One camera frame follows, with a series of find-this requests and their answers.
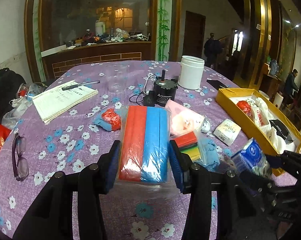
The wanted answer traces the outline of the blue knitted cloth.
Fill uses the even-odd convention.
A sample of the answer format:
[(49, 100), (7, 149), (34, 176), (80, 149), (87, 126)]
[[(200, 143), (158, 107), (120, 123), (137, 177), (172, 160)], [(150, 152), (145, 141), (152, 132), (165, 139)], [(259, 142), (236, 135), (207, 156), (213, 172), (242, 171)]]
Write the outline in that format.
[(217, 153), (217, 145), (208, 138), (200, 139), (198, 147), (201, 153), (201, 164), (209, 171), (215, 171), (220, 161)]

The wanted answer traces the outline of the blue white tissue pack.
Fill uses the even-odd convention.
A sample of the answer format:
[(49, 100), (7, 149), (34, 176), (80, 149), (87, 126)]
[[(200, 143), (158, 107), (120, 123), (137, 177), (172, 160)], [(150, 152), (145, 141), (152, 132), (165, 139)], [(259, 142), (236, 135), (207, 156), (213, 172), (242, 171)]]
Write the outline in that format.
[(263, 178), (270, 178), (272, 175), (272, 168), (254, 138), (249, 139), (231, 159), (238, 173), (248, 171)]

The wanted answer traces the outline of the black snack packet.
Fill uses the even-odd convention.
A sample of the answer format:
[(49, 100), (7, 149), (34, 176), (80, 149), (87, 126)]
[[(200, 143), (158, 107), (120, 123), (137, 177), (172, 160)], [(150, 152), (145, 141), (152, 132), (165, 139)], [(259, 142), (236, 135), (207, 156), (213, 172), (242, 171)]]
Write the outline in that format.
[(276, 135), (282, 137), (286, 144), (290, 144), (294, 140), (288, 130), (288, 128), (279, 119), (269, 120), (271, 127), (276, 129)]

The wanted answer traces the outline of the bag of red yellow sponges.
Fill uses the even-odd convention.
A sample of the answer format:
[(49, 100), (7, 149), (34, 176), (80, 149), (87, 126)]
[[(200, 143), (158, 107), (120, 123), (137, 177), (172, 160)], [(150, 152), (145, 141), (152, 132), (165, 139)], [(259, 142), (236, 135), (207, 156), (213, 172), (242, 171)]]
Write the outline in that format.
[(201, 152), (195, 132), (191, 131), (173, 139), (180, 152), (187, 154), (192, 161), (201, 160)]

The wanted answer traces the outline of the red and blue sponge pack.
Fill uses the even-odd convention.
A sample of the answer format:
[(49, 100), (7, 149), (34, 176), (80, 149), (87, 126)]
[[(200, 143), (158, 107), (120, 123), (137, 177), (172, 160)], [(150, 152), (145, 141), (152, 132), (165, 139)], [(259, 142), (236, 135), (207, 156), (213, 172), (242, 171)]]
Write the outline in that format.
[(160, 107), (129, 106), (123, 115), (118, 179), (168, 182), (171, 114)]

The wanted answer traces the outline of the white plastic bag red print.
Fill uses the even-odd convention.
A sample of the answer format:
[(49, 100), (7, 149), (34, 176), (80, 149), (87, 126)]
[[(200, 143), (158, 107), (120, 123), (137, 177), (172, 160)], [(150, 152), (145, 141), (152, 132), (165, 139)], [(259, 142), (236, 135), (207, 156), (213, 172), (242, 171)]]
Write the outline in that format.
[(253, 101), (249, 103), (251, 105), (251, 110), (253, 113), (252, 120), (257, 127), (263, 127), (269, 125), (269, 121), (265, 116), (263, 110)]

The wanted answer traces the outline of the pink tissue pack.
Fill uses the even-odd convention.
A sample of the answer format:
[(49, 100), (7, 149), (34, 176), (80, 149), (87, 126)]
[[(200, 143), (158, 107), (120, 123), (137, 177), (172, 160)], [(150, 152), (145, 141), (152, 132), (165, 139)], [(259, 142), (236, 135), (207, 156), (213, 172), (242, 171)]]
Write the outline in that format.
[(178, 104), (173, 100), (168, 100), (165, 109), (171, 113), (172, 135), (182, 135), (200, 129), (205, 117), (195, 111)]

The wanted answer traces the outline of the red plastic bag ball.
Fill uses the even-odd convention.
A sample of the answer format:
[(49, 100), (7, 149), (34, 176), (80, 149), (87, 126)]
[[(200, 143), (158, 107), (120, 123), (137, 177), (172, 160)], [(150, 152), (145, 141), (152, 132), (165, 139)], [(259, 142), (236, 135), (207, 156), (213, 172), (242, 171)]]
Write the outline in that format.
[(252, 110), (251, 110), (251, 105), (245, 101), (245, 100), (242, 100), (242, 101), (239, 101), (236, 106), (243, 112), (245, 113), (248, 117), (252, 118), (253, 117), (253, 113), (252, 113)]

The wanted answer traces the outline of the purple floral tablecloth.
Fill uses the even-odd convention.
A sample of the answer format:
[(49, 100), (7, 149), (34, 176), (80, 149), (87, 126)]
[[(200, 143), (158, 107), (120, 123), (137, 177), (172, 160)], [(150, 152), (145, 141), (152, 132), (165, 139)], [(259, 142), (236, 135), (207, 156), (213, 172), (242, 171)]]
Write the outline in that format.
[[(106, 75), (111, 62), (81, 64), (59, 77), (54, 85), (71, 80), (100, 81), (98, 94), (44, 124), (34, 106), (27, 109), (13, 128), (0, 151), (0, 235), (12, 237), (18, 224), (38, 193), (55, 172), (81, 171), (108, 152), (120, 132), (107, 132), (93, 124), (98, 113), (107, 108), (122, 108), (140, 93), (153, 88), (153, 80), (163, 69), (168, 78), (177, 77), (180, 64), (166, 61), (124, 61), (128, 76), (123, 92), (108, 90)], [(29, 175), (14, 178), (12, 143), (15, 134), (26, 139), (23, 154)], [(189, 207), (188, 195), (168, 199), (129, 197), (114, 192), (101, 196), (101, 207), (109, 239), (181, 239)]]

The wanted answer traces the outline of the yellow cardboard box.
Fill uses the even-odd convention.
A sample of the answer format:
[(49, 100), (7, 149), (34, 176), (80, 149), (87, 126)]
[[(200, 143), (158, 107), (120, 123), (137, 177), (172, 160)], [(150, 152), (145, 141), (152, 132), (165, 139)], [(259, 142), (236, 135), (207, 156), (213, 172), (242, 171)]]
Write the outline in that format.
[[(269, 100), (254, 89), (222, 88), (216, 102), (228, 113), (246, 136), (254, 138), (264, 154), (277, 156), (285, 150), (301, 153), (301, 134), (291, 121)], [(291, 135), (285, 142), (275, 133), (271, 120), (279, 120)]]

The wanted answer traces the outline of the black power adapter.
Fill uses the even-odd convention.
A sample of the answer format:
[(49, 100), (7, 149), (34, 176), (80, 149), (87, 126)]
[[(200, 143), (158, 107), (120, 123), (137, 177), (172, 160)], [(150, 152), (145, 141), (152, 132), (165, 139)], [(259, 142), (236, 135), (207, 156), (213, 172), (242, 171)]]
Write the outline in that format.
[(150, 90), (147, 95), (143, 97), (142, 101), (144, 106), (154, 107), (156, 104), (156, 96), (153, 90)]

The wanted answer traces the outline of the black electric motor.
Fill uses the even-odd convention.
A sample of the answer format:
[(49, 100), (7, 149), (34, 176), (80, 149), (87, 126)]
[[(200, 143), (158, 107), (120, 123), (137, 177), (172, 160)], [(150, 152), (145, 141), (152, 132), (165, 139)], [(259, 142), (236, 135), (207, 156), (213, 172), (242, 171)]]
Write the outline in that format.
[(166, 70), (163, 69), (161, 75), (154, 82), (155, 104), (165, 107), (168, 100), (174, 100), (178, 89), (177, 79), (167, 79)]

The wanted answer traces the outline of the black pen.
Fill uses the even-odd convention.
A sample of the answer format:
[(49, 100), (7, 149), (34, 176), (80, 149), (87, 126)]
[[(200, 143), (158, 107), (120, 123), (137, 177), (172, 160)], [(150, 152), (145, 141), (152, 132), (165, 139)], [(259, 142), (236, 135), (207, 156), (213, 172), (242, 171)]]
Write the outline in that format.
[(87, 85), (95, 85), (95, 84), (99, 84), (100, 81), (91, 81), (91, 82), (84, 82), (84, 83), (78, 83), (75, 85), (70, 85), (70, 86), (66, 86), (66, 87), (62, 87), (62, 90), (71, 90), (80, 86), (87, 86)]

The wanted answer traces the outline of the clear plastic cup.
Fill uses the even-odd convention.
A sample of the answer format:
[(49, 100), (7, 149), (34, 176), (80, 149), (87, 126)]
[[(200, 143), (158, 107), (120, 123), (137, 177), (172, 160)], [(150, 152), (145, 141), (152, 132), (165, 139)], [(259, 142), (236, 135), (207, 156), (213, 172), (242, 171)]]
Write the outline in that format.
[(125, 64), (113, 64), (108, 67), (106, 75), (108, 90), (112, 93), (123, 92), (128, 76), (128, 66)]

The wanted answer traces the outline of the wooden sideboard counter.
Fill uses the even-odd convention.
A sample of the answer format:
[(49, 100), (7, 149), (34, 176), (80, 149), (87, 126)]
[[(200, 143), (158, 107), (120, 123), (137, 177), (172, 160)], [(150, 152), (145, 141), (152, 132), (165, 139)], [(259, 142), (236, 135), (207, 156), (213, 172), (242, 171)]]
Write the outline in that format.
[(103, 43), (66, 49), (42, 58), (45, 77), (55, 79), (74, 66), (127, 60), (154, 60), (150, 41)]

